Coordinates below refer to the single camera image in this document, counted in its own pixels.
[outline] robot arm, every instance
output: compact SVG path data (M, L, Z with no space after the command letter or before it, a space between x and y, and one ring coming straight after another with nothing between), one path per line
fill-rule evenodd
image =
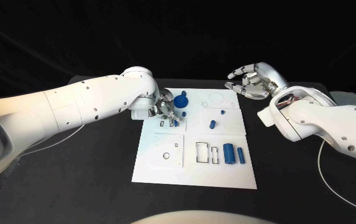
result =
M20 153L53 134L125 109L132 111L132 119L147 119L154 115L155 104L160 110L168 102L161 98L151 72L142 67L128 68L121 75L0 99L0 173ZM173 108L165 110L180 122Z
M242 73L246 73L243 86L232 82L224 86L255 100L272 95L269 106L258 112L265 126L275 125L292 142L314 134L338 152L356 157L356 106L337 106L327 95L312 88L289 87L282 76L263 62L240 67L227 78Z

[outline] rectangular slot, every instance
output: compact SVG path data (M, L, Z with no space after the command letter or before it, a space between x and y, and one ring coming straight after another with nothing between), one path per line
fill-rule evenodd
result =
M217 147L212 147L212 163L219 164Z
M196 162L209 163L207 143L196 142Z

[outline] white cable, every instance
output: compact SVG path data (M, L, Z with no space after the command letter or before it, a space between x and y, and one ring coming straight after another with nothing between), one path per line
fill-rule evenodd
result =
M318 155L317 155L317 167L318 167L318 173L320 173L320 176L321 176L321 179L324 181L324 177L322 177L322 174L321 174L321 169L320 169L320 154L321 154L321 149L322 149L322 146L324 146L324 141L321 143L321 146L320 146L320 150L318 150ZM335 191L331 189L331 187L328 186L328 184L325 183L324 181L324 184L325 186L328 187L330 191L353 206L356 207L356 204L353 204L350 201L347 201L337 193Z
M28 155L28 154L31 154L31 153L34 153L34 152L37 152L37 151L41 151L41 150L44 150L46 148L50 148L50 147L53 147L54 145L57 145L59 143L62 143L82 128L83 128L83 126L85 125L82 125L80 127L79 127L79 129L64 138L64 139L62 139L59 142L56 142L56 143L53 143L50 146L47 146L47 147L44 147L44 148L40 148L40 149L37 149L37 150L34 150L34 151L30 151L30 152L27 152L27 153L24 153L24 154L21 154L18 157L21 157L21 156L24 156L24 155Z

